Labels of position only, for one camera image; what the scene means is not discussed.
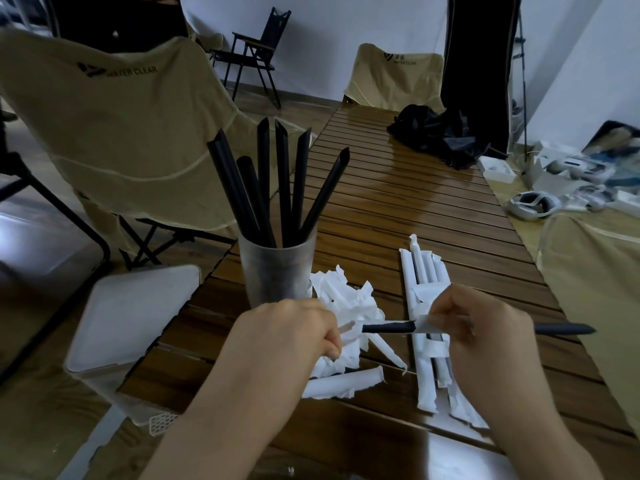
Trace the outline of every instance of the chair seat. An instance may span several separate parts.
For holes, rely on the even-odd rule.
[[[227,64],[242,64],[245,67],[253,68],[268,68],[269,70],[275,70],[271,64],[266,64],[263,60],[256,59],[251,55],[234,54],[233,52],[224,52],[222,50],[213,52],[213,56],[216,62],[224,62]]]

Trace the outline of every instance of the person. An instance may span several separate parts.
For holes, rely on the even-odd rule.
[[[521,478],[602,480],[556,411],[529,315],[456,284],[430,314],[451,336],[460,389]],[[244,313],[141,480],[246,478],[294,411],[317,359],[336,359],[341,347],[336,318],[319,300],[284,300]]]

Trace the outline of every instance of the floor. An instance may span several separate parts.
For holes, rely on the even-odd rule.
[[[283,101],[277,110],[263,95],[238,93],[241,111],[260,120],[278,116],[318,134],[335,107]],[[10,150],[20,152],[32,172],[71,209],[82,208],[21,121],[7,124]],[[12,180],[0,176],[0,186]],[[194,263],[208,273],[224,248],[197,241],[163,254],[168,264]],[[113,255],[114,273],[125,272]],[[36,192],[27,189],[0,203],[0,367],[99,262],[94,243],[60,216]],[[109,405],[63,369],[69,344],[82,315],[80,303],[68,319],[0,388],[0,480],[51,479],[59,475],[84,444]],[[87,479],[136,479],[159,439],[126,420],[92,460]],[[331,478],[308,462],[269,451],[252,477]]]

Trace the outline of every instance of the chair armrest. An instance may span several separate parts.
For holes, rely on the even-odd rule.
[[[247,45],[251,45],[252,47],[255,47],[255,48],[264,48],[264,49],[270,50],[272,52],[276,51],[276,49],[274,49],[273,47],[269,47],[268,45],[263,44],[258,39],[254,39],[252,37],[247,37],[246,35],[238,34],[238,33],[235,33],[235,32],[232,32],[232,33],[233,33],[234,37],[236,37],[236,39],[242,40]]]

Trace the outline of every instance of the person's left hand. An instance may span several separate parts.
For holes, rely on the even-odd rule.
[[[202,406],[214,396],[236,403],[252,401],[246,413],[267,413],[273,430],[269,434],[276,435],[298,404],[320,356],[336,360],[341,351],[335,315],[320,300],[261,305],[236,320],[194,403]],[[264,418],[256,418],[256,424],[264,424]]]

